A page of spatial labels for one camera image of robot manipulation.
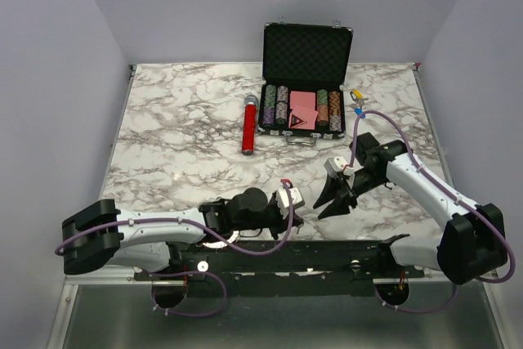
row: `black briefcase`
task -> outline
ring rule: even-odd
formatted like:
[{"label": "black briefcase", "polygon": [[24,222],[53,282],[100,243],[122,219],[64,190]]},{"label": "black briefcase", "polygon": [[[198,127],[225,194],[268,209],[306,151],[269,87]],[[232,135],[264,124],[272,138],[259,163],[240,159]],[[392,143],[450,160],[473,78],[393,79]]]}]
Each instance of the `black briefcase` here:
[{"label": "black briefcase", "polygon": [[[264,84],[257,127],[261,134],[286,136],[289,144],[300,145],[314,145],[319,138],[345,136],[341,85],[345,81],[352,35],[352,28],[338,25],[270,23],[265,26]],[[311,102],[311,93],[315,94],[315,103]],[[297,108],[302,103],[303,107],[307,106],[306,110]],[[316,121],[312,120],[314,112],[317,112]],[[313,139],[297,141],[295,136]]]}]

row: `poker chip stack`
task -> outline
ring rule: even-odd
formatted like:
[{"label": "poker chip stack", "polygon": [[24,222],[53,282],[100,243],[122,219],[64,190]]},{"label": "poker chip stack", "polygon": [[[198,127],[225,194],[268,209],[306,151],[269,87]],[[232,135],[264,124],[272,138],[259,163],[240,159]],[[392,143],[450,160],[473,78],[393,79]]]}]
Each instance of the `poker chip stack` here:
[{"label": "poker chip stack", "polygon": [[276,94],[276,124],[283,126],[287,124],[288,88],[278,87]]},{"label": "poker chip stack", "polygon": [[342,130],[342,103],[339,92],[329,93],[329,130]]},{"label": "poker chip stack", "polygon": [[321,89],[316,93],[316,110],[318,117],[316,121],[320,127],[329,125],[329,96],[326,90]]},{"label": "poker chip stack", "polygon": [[263,125],[273,126],[275,123],[276,86],[267,85],[265,102],[263,103]]}]

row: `marble table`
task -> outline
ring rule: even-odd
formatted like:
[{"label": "marble table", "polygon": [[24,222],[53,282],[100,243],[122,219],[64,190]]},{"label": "marble table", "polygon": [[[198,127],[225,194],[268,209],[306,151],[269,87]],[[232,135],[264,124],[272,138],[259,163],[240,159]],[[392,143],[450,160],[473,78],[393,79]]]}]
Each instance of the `marble table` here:
[{"label": "marble table", "polygon": [[[399,187],[379,187],[359,199],[351,214],[317,220],[312,204],[326,178],[328,157],[349,158],[346,136],[311,148],[286,145],[281,136],[257,136],[256,151],[240,153],[244,106],[262,86],[259,63],[138,65],[107,177],[104,197],[120,208],[172,211],[206,199],[230,198],[249,187],[267,194],[279,179],[302,190],[305,225],[291,239],[385,239],[394,234],[431,237],[437,224]],[[391,116],[415,152],[443,178],[440,159],[410,64],[350,64],[346,71],[347,134],[355,113],[348,89],[369,98],[367,109]],[[381,142],[398,138],[384,120],[368,116],[360,133]],[[269,239],[265,231],[262,239]]]}]

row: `red cylinder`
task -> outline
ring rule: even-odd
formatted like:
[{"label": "red cylinder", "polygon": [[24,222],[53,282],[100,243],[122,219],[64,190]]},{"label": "red cylinder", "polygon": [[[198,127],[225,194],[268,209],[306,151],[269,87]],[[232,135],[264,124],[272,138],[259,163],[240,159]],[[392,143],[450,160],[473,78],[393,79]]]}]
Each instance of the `red cylinder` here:
[{"label": "red cylinder", "polygon": [[244,137],[242,139],[242,153],[252,155],[254,153],[254,132],[256,129],[256,107],[257,98],[247,96],[245,98]]}]

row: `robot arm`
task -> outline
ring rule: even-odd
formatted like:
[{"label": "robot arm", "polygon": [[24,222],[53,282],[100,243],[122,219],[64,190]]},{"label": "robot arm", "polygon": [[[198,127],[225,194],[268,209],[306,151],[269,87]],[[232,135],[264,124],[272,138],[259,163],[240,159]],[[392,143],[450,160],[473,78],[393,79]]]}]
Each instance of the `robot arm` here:
[{"label": "robot arm", "polygon": [[433,172],[424,168],[451,194],[434,186],[413,165],[402,141],[379,145],[369,133],[358,136],[356,158],[363,166],[354,171],[343,157],[328,159],[327,182],[314,208],[332,200],[319,215],[320,219],[348,214],[357,206],[358,196],[392,182],[410,194],[436,220],[444,231],[440,239],[397,236],[388,244],[388,252],[401,266],[423,266],[443,271],[455,284],[464,284],[507,262],[504,247],[485,225],[464,207],[473,206],[504,236],[503,215],[493,204],[480,206],[460,195]]},{"label": "robot arm", "polygon": [[[304,201],[297,187],[290,188],[294,208]],[[169,266],[169,244],[200,244],[216,241],[202,227],[229,237],[237,230],[268,228],[277,239],[288,227],[290,202],[284,188],[278,189],[270,201],[257,188],[249,188],[232,199],[219,199],[180,212],[138,213],[119,210],[114,200],[103,199],[73,215],[62,223],[64,240],[90,228],[95,230],[64,247],[64,273],[85,274],[104,265],[134,266],[147,271],[160,271]],[[197,226],[186,223],[190,220]],[[293,216],[293,226],[303,220]]]}]

